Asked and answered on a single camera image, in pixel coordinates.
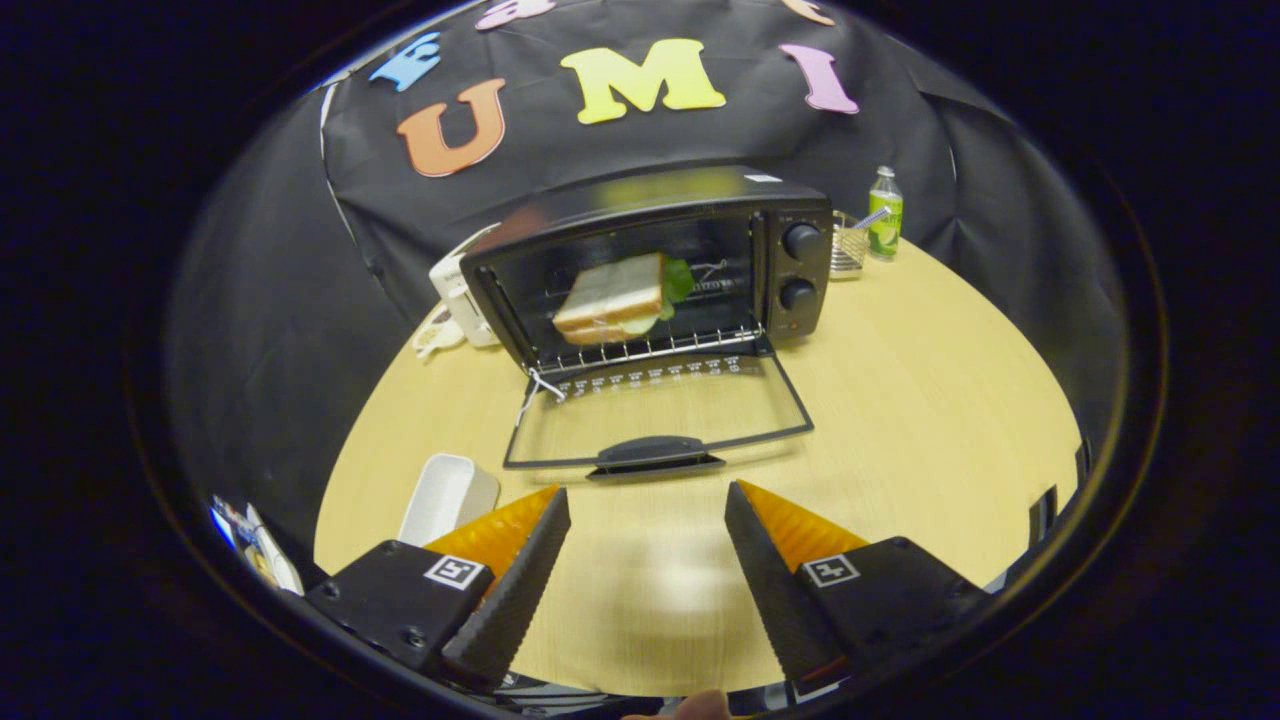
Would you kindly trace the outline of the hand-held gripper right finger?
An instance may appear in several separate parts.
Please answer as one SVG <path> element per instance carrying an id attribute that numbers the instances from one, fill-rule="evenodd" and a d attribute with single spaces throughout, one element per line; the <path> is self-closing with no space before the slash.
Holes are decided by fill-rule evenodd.
<path id="1" fill-rule="evenodd" d="M 731 483 L 724 524 L 785 679 L 879 679 L 951 641 L 991 602 L 914 541 L 869 542 L 785 497 Z"/>

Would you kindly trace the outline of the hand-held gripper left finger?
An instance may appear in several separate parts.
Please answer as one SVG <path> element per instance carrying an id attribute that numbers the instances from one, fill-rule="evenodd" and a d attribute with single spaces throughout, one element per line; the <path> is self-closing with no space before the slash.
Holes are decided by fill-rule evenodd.
<path id="1" fill-rule="evenodd" d="M 420 675 L 497 689 L 571 528 L 547 487 L 425 546 L 387 539 L 305 596 L 343 632 Z"/>

